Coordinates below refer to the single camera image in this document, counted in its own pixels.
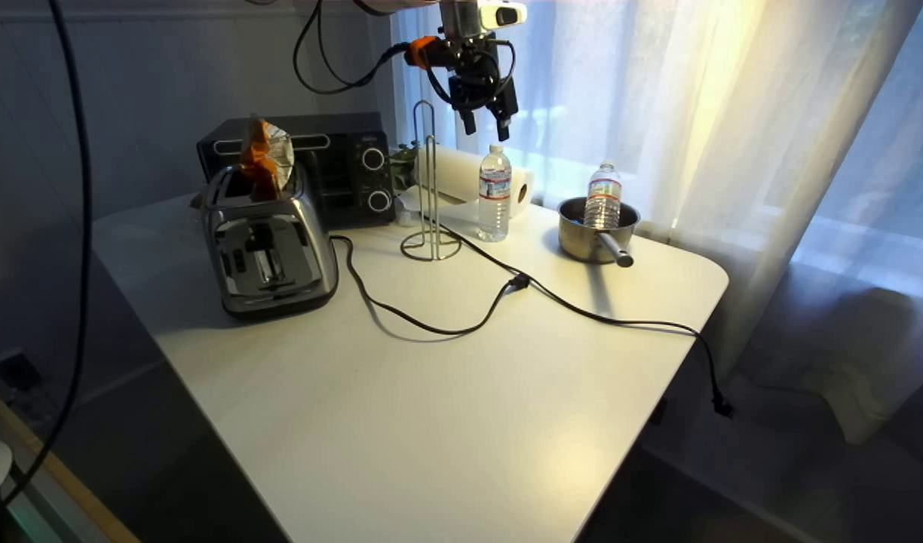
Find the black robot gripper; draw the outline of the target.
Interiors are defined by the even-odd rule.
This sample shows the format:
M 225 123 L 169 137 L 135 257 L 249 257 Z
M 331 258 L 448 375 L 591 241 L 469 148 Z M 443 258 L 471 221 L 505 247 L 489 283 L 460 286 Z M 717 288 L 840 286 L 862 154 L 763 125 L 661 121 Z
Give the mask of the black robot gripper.
M 499 31 L 524 20 L 522 0 L 440 0 L 440 31 L 409 41 L 409 65 L 449 69 L 449 87 L 440 95 L 460 111 L 466 136 L 478 132 L 475 107 L 492 107 L 499 142 L 511 137 L 516 85 L 502 72 L 499 51 L 513 45 Z

